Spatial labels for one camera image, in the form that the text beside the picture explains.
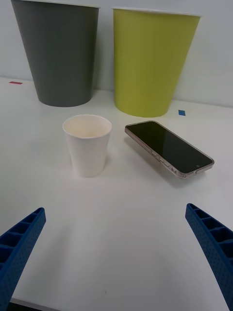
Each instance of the phone screen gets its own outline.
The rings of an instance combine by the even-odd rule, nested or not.
[[[182,173],[212,164],[213,160],[156,122],[128,125],[127,128]]]

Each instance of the red tape marker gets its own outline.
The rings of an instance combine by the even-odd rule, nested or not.
[[[12,83],[12,84],[23,84],[22,82],[15,82],[15,81],[11,81],[9,83]]]

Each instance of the large lime green cup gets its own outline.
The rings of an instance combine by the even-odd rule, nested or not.
[[[200,16],[114,8],[115,102],[139,117],[164,115]]]

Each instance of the gray cup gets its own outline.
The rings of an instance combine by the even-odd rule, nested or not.
[[[99,8],[11,2],[39,101],[56,107],[88,102],[92,96]]]

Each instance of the white wall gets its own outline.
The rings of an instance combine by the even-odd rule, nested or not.
[[[233,106],[232,0],[77,0],[102,7],[99,15],[94,86],[114,88],[112,6],[201,14],[175,99]],[[0,0],[0,76],[32,76],[10,0]]]

